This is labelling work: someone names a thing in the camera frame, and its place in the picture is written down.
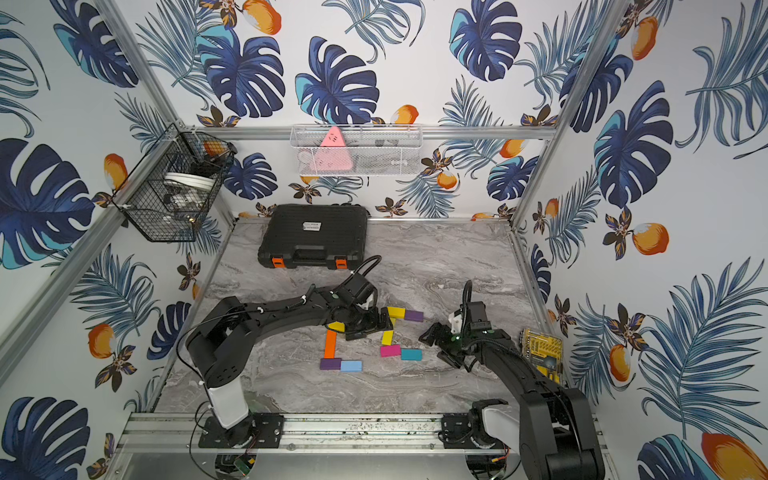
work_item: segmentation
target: orange block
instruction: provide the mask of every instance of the orange block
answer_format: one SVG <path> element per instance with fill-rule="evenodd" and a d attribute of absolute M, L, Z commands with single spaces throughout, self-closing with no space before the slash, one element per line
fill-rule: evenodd
<path fill-rule="evenodd" d="M 326 354 L 323 358 L 332 359 L 336 355 L 336 332 L 326 331 Z"/>

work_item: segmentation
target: marble surface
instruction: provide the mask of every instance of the marble surface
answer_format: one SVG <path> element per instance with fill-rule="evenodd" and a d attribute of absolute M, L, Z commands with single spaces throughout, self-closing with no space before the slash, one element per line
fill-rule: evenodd
<path fill-rule="evenodd" d="M 273 412 L 465 412 L 479 399 L 510 399 L 485 367 L 453 369 L 419 342 L 432 322 L 458 309 L 462 287 L 472 279 L 472 299 L 485 302 L 495 328 L 517 338 L 539 329 L 512 256 L 506 222 L 370 222 L 366 255 L 382 262 L 368 278 L 379 289 L 380 306 L 420 310 L 424 323 L 398 321 L 394 343 L 422 349 L 421 362 L 380 358 L 381 333 L 347 342 L 336 356 L 360 359 L 362 373 L 319 370 L 326 330 L 295 329 L 257 344 L 243 371 L 243 389 L 253 407 Z M 239 223 L 199 310 L 201 321 L 220 299 L 277 300 L 306 292 L 311 283 L 336 285 L 347 272 L 320 267 L 267 269 L 257 262 L 264 223 Z M 206 399 L 196 376 L 176 362 L 155 412 L 193 412 Z"/>

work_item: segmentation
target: black wire basket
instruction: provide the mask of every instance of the black wire basket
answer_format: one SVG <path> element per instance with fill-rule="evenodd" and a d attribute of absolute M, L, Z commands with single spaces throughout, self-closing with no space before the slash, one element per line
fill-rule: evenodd
<path fill-rule="evenodd" d="M 156 147 L 164 148 L 157 165 L 136 193 L 124 204 L 115 204 L 150 242 L 194 242 L 197 239 L 197 232 L 237 153 L 231 143 L 209 134 L 191 131 L 174 136 L 174 131 L 175 127 L 170 126 L 141 159 L 144 161 Z M 207 179 L 204 180 L 206 185 L 191 187 L 169 180 L 168 174 L 203 177 Z"/>

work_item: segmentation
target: white wire basket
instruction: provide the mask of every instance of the white wire basket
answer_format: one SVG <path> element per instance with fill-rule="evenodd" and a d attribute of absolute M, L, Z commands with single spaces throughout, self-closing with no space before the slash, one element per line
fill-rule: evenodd
<path fill-rule="evenodd" d="M 306 177 L 413 176 L 423 169 L 420 125 L 336 125 L 346 147 L 320 147 L 332 125 L 293 125 L 290 146 Z"/>

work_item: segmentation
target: black mounting plate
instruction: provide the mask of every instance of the black mounting plate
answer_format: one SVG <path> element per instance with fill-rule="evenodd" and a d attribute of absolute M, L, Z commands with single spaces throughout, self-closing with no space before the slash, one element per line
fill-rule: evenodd
<path fill-rule="evenodd" d="M 248 419 L 227 430 L 222 428 L 215 416 L 211 416 L 205 421 L 197 446 L 201 449 L 246 448 L 253 442 L 250 432 L 255 432 L 256 441 L 251 449 L 277 449 L 283 436 L 284 423 L 285 418 L 278 413 L 252 413 Z M 235 432 L 238 427 L 245 428 L 245 435 L 243 431 Z"/>
<path fill-rule="evenodd" d="M 472 427 L 469 425 L 468 415 L 466 413 L 446 413 L 442 416 L 440 421 L 442 425 L 442 431 L 444 438 L 447 440 L 460 439 Z M 470 435 L 467 435 L 465 440 L 457 443 L 448 443 L 443 441 L 442 447 L 447 450 L 451 449 L 478 449 L 479 447 L 472 441 Z M 504 444 L 497 441 L 488 449 L 503 449 Z"/>

